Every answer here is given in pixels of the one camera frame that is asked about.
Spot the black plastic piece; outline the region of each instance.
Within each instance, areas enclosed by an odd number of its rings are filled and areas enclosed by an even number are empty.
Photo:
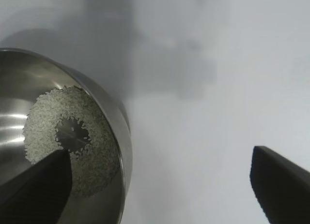
[[[255,147],[250,174],[271,224],[310,223],[310,173],[267,147]]]
[[[58,150],[0,187],[0,224],[55,224],[72,188],[67,150]]]

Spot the white table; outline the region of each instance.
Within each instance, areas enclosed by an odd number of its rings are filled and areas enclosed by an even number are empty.
[[[310,170],[309,12],[309,0],[0,0],[0,46],[123,101],[124,224],[266,224],[254,145]]]

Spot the white rice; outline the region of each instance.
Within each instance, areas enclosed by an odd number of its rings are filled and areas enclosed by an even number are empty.
[[[56,126],[62,119],[77,119],[89,133],[90,143],[70,152],[71,195],[91,196],[103,190],[119,170],[117,145],[109,124],[96,102],[82,89],[64,87],[40,95],[28,114],[23,130],[26,159],[32,164],[57,149]]]

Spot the metal surface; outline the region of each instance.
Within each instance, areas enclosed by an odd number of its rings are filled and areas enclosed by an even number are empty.
[[[22,128],[36,98],[65,85],[84,88],[102,109],[119,146],[121,171],[102,192],[88,198],[70,198],[59,223],[118,224],[132,171],[130,132],[123,114],[85,75],[19,49],[0,49],[0,185],[30,167],[25,159]]]

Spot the stainless steel bowl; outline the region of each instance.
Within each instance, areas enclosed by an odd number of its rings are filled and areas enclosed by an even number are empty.
[[[0,49],[0,185],[31,166],[25,159],[22,128],[36,98],[65,85],[84,88],[98,103],[117,141],[121,170],[104,191],[70,198],[59,223],[119,224],[132,171],[130,132],[123,114],[87,76],[20,49]]]

